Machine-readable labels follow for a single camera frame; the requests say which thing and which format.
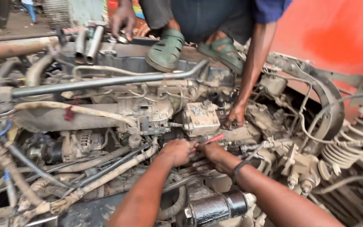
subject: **ground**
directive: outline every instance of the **ground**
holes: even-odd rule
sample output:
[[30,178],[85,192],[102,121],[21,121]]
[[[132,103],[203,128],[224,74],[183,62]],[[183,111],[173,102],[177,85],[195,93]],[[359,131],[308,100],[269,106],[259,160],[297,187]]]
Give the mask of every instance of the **ground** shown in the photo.
[[30,35],[54,32],[47,25],[47,18],[37,15],[37,24],[32,25],[30,16],[23,13],[11,13],[7,28],[3,31],[2,36]]

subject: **blue shirt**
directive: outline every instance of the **blue shirt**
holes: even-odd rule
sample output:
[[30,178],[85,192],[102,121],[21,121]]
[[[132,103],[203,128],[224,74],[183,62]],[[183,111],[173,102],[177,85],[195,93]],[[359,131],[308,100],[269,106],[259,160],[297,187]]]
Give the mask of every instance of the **blue shirt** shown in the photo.
[[266,24],[277,21],[292,0],[250,0],[256,23]]

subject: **wristband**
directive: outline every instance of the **wristband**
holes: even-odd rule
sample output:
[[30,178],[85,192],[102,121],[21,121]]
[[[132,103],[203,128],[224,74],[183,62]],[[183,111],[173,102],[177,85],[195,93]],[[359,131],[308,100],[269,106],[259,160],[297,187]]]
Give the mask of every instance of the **wristband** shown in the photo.
[[240,162],[234,169],[233,169],[233,175],[232,175],[232,184],[236,184],[236,176],[239,174],[240,169],[246,165],[249,164],[250,160],[243,160]]

